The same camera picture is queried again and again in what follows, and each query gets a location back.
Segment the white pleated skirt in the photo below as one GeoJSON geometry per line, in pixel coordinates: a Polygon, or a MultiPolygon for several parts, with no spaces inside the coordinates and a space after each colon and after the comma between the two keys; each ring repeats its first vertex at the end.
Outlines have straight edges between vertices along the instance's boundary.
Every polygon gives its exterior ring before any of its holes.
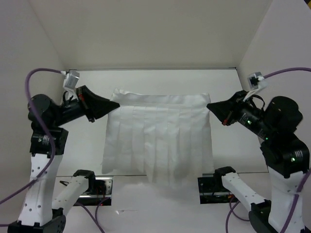
{"type": "Polygon", "coordinates": [[[102,173],[140,173],[180,187],[214,170],[208,93],[143,95],[115,89],[102,173]]]}

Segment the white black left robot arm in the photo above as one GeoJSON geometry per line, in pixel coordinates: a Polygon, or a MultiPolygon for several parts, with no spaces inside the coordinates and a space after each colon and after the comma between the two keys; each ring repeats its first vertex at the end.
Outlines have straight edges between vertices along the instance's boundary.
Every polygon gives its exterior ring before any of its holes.
{"type": "Polygon", "coordinates": [[[38,115],[48,132],[39,125],[32,109],[31,121],[31,185],[17,221],[9,224],[9,233],[61,233],[66,225],[66,216],[83,193],[91,194],[97,188],[95,173],[77,170],[69,184],[53,197],[58,168],[63,158],[69,132],[62,125],[86,116],[90,122],[104,117],[119,108],[119,104],[100,97],[86,86],[76,89],[75,97],[63,99],[58,105],[44,94],[32,97],[38,115]]]}

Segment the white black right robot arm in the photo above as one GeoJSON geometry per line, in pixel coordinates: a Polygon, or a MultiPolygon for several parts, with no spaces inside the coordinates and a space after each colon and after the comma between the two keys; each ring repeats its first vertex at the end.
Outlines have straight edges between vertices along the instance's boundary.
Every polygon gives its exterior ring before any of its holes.
{"type": "Polygon", "coordinates": [[[260,150],[272,185],[271,199],[265,199],[226,166],[214,171],[215,189],[227,189],[234,195],[258,233],[307,233],[300,193],[311,173],[310,151],[295,135],[303,118],[297,103],[277,96],[258,108],[252,96],[239,91],[228,100],[209,103],[207,108],[223,125],[239,123],[262,140],[260,150]]]}

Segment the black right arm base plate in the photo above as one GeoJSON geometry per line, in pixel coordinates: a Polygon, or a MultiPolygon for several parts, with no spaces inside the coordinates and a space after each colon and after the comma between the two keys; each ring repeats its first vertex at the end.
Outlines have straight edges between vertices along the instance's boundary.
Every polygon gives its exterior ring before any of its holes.
{"type": "Polygon", "coordinates": [[[217,183],[213,174],[203,174],[197,180],[201,204],[237,202],[237,198],[229,190],[217,183]]]}

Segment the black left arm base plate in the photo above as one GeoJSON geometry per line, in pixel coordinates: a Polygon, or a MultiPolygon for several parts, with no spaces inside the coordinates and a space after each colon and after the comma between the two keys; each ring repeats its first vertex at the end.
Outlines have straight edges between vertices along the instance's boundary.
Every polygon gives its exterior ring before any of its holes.
{"type": "Polygon", "coordinates": [[[52,199],[52,208],[63,208],[66,212],[72,206],[101,206],[111,199],[107,191],[111,187],[105,180],[99,180],[91,171],[80,170],[71,176],[67,186],[52,199]]]}

